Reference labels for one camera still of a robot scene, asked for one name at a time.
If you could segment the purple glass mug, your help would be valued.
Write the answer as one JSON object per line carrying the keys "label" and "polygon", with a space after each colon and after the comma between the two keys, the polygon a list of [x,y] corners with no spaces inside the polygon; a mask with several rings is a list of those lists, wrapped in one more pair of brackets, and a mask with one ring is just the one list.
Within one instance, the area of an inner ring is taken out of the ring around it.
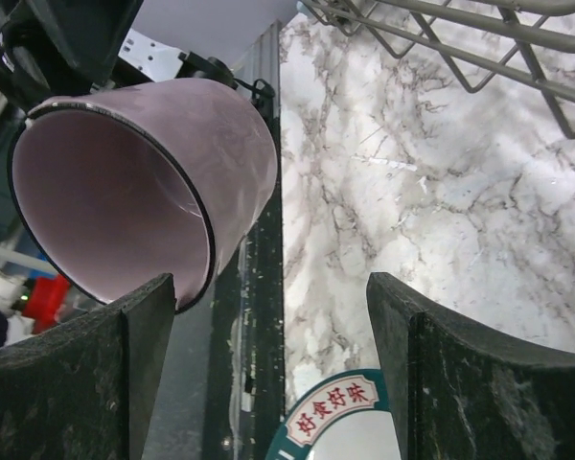
{"label": "purple glass mug", "polygon": [[0,90],[25,113],[9,148],[20,218],[47,261],[108,304],[173,277],[185,311],[225,269],[278,172],[263,116],[198,77],[79,93],[34,19],[0,28]]}

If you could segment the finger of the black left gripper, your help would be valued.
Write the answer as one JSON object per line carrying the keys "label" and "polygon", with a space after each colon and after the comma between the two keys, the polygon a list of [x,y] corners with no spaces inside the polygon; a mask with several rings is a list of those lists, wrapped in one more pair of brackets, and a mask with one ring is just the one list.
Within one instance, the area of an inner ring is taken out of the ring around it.
{"label": "finger of the black left gripper", "polygon": [[9,45],[30,53],[40,84],[86,91],[111,77],[137,1],[20,1],[9,16]]}

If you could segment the green rimmed white plate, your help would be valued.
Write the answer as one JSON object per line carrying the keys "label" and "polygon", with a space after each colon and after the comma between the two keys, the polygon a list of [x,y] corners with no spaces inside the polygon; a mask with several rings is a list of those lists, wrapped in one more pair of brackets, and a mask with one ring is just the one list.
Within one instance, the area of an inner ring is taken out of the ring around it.
{"label": "green rimmed white plate", "polygon": [[323,380],[286,415],[266,460],[399,460],[399,442],[381,370]]}

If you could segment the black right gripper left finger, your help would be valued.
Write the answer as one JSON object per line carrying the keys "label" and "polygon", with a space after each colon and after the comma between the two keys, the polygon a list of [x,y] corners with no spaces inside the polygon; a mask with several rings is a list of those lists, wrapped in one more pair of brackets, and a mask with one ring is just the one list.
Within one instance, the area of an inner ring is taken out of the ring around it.
{"label": "black right gripper left finger", "polygon": [[0,349],[0,459],[139,459],[175,310],[162,274]]}

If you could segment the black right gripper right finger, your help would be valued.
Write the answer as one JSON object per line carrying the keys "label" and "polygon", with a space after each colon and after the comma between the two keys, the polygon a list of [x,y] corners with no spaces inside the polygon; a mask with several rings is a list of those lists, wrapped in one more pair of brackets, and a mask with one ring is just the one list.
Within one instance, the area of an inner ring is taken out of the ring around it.
{"label": "black right gripper right finger", "polygon": [[575,459],[575,354],[441,306],[390,274],[367,307],[404,459]]}

